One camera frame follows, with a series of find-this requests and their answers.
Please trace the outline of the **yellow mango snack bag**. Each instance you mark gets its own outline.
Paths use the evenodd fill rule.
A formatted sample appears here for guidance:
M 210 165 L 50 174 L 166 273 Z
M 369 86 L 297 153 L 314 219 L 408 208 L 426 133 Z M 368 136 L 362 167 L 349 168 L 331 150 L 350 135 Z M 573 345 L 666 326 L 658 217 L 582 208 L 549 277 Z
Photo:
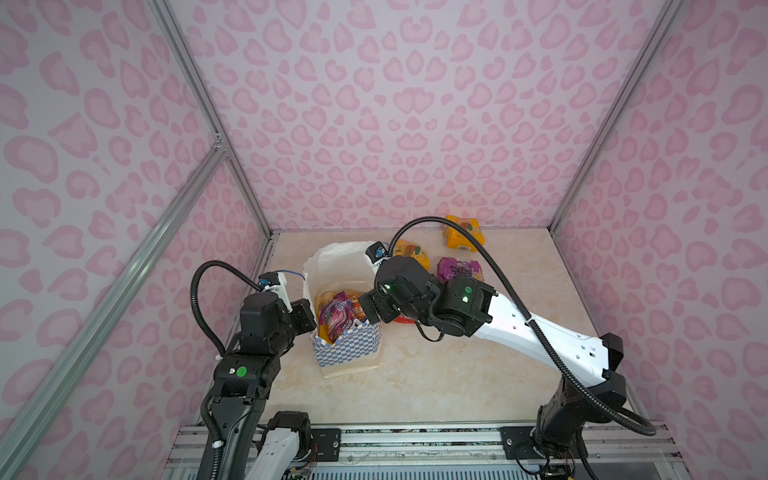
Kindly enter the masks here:
M 329 328 L 327 326 L 325 317 L 323 316 L 324 309 L 333 301 L 335 293 L 332 291 L 326 291 L 314 298 L 315 310 L 316 310 L 316 322 L 318 329 L 318 337 L 325 341 L 327 344 L 333 344 L 334 341 L 330 338 Z

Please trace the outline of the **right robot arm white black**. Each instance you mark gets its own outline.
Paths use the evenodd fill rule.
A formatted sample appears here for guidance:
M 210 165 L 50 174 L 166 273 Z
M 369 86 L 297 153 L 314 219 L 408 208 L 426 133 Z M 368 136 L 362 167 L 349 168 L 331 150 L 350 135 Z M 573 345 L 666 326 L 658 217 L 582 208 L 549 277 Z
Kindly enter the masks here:
M 534 451 L 556 456 L 574 447 L 586 423 L 609 423 L 611 417 L 579 392 L 583 387 L 612 411 L 626 401 L 626 382 L 616 368 L 623 351 L 616 336 L 590 337 L 537 315 L 524 317 L 512 299 L 473 277 L 446 282 L 416 260 L 366 254 L 373 287 L 360 304 L 373 323 L 400 316 L 418 329 L 433 327 L 440 337 L 477 337 L 509 347 L 560 372 L 561 381 L 537 412 L 530 433 Z

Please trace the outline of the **orange corn chips bag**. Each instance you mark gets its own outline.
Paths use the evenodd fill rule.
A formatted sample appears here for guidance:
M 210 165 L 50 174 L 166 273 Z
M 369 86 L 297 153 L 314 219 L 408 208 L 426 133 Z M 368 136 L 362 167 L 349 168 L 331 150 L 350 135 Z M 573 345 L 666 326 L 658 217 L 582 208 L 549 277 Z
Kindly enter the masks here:
M 353 310 L 355 319 L 358 320 L 359 322 L 364 322 L 367 319 L 367 316 L 362 308 L 362 305 L 359 300 L 359 296 L 355 293 L 349 293 L 348 298 L 352 304 L 352 310 Z

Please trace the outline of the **purple Fox's candy bag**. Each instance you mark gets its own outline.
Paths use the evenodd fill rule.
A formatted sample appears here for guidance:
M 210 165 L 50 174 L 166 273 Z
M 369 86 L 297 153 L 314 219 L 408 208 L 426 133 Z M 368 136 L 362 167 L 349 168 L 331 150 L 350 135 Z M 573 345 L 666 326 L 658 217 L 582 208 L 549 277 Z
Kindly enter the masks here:
M 333 301 L 324 309 L 330 338 L 335 342 L 345 331 L 355 325 L 352 304 L 345 291 L 335 293 Z

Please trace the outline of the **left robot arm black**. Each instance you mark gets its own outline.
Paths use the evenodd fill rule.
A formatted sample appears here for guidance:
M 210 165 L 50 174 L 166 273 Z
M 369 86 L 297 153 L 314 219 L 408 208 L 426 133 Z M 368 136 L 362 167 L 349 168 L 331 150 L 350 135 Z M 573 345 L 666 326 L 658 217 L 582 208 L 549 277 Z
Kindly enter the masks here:
M 316 328 L 307 299 L 286 303 L 272 291 L 248 296 L 240 331 L 214 369 L 213 385 L 200 405 L 208 438 L 199 479 L 242 479 L 258 422 L 281 357 L 296 337 Z

